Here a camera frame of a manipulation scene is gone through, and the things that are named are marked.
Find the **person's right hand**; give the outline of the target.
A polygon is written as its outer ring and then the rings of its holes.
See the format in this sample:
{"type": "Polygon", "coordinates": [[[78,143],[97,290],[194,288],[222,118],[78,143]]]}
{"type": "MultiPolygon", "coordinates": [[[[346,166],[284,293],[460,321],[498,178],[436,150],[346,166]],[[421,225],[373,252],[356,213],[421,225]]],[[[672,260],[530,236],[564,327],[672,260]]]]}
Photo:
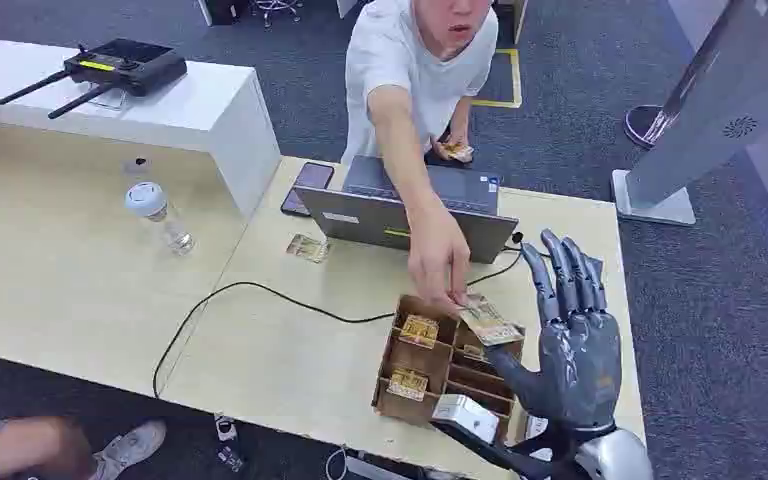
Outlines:
{"type": "Polygon", "coordinates": [[[470,248],[452,214],[439,202],[407,210],[408,269],[417,293],[428,304],[456,314],[466,299],[470,248]]]}

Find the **person's left hand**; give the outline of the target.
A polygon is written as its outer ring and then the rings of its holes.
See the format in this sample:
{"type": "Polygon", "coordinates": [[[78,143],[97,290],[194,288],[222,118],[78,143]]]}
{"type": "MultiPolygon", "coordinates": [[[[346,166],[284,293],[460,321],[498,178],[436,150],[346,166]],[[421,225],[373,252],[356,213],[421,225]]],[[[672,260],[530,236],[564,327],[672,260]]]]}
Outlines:
{"type": "Polygon", "coordinates": [[[473,161],[474,148],[469,143],[467,135],[432,138],[432,150],[442,159],[468,164],[473,161]]]}

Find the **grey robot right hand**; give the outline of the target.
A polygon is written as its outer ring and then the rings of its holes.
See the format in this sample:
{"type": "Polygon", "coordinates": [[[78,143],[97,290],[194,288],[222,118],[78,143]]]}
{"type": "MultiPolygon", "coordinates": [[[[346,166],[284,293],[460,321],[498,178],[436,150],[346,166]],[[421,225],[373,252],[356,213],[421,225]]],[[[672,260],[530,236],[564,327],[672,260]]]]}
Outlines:
{"type": "Polygon", "coordinates": [[[522,247],[536,290],[539,368],[526,369],[503,346],[488,346],[485,355],[527,412],[574,431],[612,430],[622,352],[601,262],[570,237],[545,229],[540,238],[548,262],[532,245],[522,247]]]}

